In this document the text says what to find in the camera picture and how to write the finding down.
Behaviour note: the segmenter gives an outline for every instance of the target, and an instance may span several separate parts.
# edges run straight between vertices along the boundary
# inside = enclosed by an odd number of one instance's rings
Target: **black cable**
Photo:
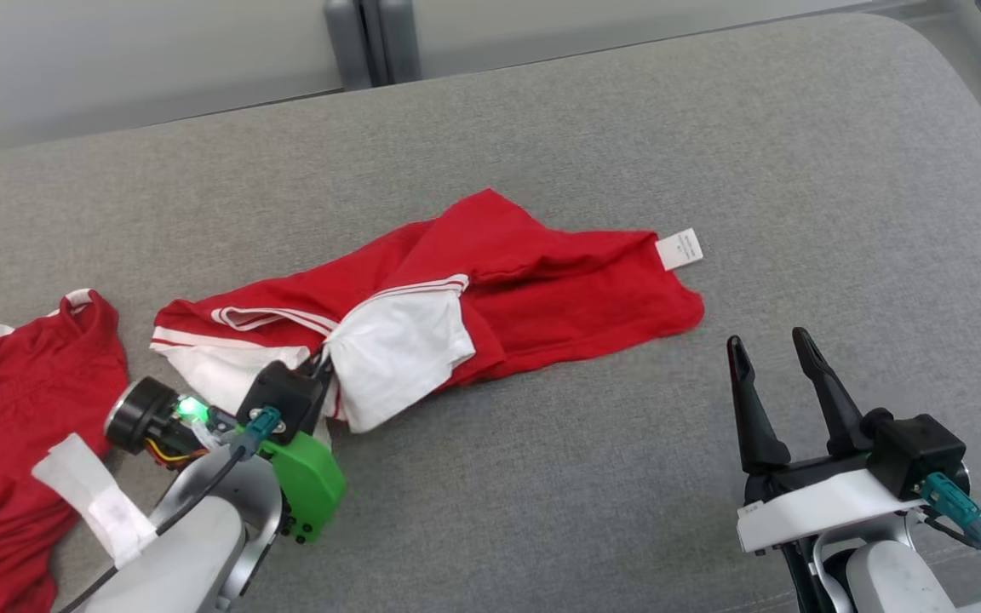
[[[217,488],[219,482],[221,482],[222,479],[225,478],[231,470],[233,470],[234,466],[237,466],[237,462],[241,461],[241,456],[244,455],[244,451],[244,447],[238,447],[236,450],[234,450],[233,453],[230,454],[229,461],[226,461],[225,465],[222,465],[221,469],[218,470],[218,473],[215,473],[215,476],[210,478],[210,481],[207,482],[203,489],[199,491],[199,493],[195,494],[195,496],[192,496],[191,500],[188,500],[186,504],[182,505],[179,509],[176,509],[176,513],[172,513],[172,515],[170,515],[168,519],[164,520],[160,526],[153,531],[153,533],[155,533],[156,536],[161,536],[168,532],[169,528],[174,527],[178,521],[184,519],[184,516],[191,512],[196,505],[201,503],[203,498],[210,496],[210,492],[213,492],[214,488]],[[85,591],[79,594],[77,598],[72,600],[70,604],[63,606],[62,609],[59,609],[59,613],[71,613],[72,610],[77,609],[78,606],[81,606],[85,601],[89,600],[89,597],[92,597],[97,590],[101,589],[105,583],[109,582],[109,579],[112,579],[118,570],[119,568],[116,566],[109,568],[109,570],[105,570],[104,575],[97,577],[97,581],[94,581],[93,585],[86,588]]]
[[[961,532],[953,530],[949,526],[945,526],[945,524],[939,523],[939,521],[937,521],[932,517],[927,517],[926,521],[924,521],[924,524],[926,524],[926,526],[929,526],[930,528],[934,528],[934,530],[938,532],[943,533],[943,535],[949,536],[949,538],[955,541],[966,544],[967,547],[977,548],[979,551],[981,551],[981,548],[974,546],[974,543],[972,543],[970,539],[964,536]]]

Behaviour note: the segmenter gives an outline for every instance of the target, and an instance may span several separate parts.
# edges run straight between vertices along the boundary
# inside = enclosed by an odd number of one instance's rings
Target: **green 3d-printed part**
[[[270,456],[279,486],[290,504],[290,535],[315,541],[347,491],[347,479],[340,473],[331,450],[299,432],[288,445],[265,441],[261,453]]]

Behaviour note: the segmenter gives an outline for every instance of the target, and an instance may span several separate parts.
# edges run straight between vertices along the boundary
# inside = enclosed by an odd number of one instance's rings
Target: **green led light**
[[[203,421],[209,419],[206,404],[192,398],[191,396],[180,396],[179,403],[176,403],[176,412],[181,419],[186,421]]]

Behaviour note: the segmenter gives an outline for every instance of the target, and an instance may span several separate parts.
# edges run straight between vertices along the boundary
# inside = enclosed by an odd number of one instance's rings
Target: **cable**
[[[186,456],[167,456],[164,454],[164,451],[162,451],[160,447],[158,447],[157,442],[153,441],[152,438],[147,438],[145,439],[145,441],[146,441],[146,447],[149,449],[149,451],[151,451],[151,455],[155,457],[155,459],[159,459],[164,463],[176,463],[180,461],[188,461],[188,459],[199,458],[207,454],[207,450],[195,450],[192,451],[191,454],[187,454]]]
[[[231,470],[233,470],[234,466],[237,466],[237,462],[241,461],[241,457],[244,456],[245,451],[246,449],[244,447],[238,447],[237,449],[233,450],[232,454],[229,456],[229,461],[226,461],[225,465],[222,465],[221,469],[218,470],[218,473],[215,473],[215,476],[211,477],[210,481],[207,481],[207,484],[203,487],[203,489],[195,494],[195,496],[192,496],[190,500],[184,503],[179,509],[176,509],[176,513],[172,513],[172,515],[168,516],[168,518],[164,520],[160,526],[153,531],[153,533],[155,533],[156,536],[161,536],[168,532],[170,528],[174,527],[178,521],[184,519],[184,516],[191,512],[192,509],[203,500],[203,498],[209,496],[210,492],[213,492],[214,488],[217,488],[219,482],[221,482],[222,479],[225,478]],[[104,575],[98,577],[97,581],[93,582],[93,585],[86,588],[85,591],[79,594],[77,598],[72,600],[70,604],[63,606],[62,609],[59,609],[59,613],[71,613],[72,610],[76,610],[78,606],[81,606],[82,603],[89,600],[89,597],[92,597],[97,590],[101,589],[105,583],[109,582],[109,579],[112,579],[118,570],[119,568],[116,566],[109,568],[109,570],[105,570]]]
[[[922,523],[926,524],[926,526],[929,526],[930,528],[934,528],[934,530],[937,530],[938,532],[943,533],[943,535],[949,536],[949,538],[954,539],[957,542],[966,544],[967,547],[978,548],[974,546],[974,543],[972,543],[966,536],[962,535],[956,530],[951,529],[949,526],[945,526],[945,524],[939,523],[939,521],[932,517],[926,517],[926,519],[922,520]]]

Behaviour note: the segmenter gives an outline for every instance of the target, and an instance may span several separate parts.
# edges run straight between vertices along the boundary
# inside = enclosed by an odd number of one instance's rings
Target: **gray cushion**
[[[739,550],[724,342],[795,457],[826,431],[791,327],[864,410],[929,411],[981,501],[981,109],[890,20],[812,17],[0,152],[0,322],[95,287],[132,376],[153,314],[323,263],[493,186],[549,226],[694,226],[698,329],[339,433],[349,491],[241,610],[795,610]],[[141,505],[169,480],[116,458]],[[957,602],[981,554],[916,535]],[[75,530],[65,597],[105,556]]]

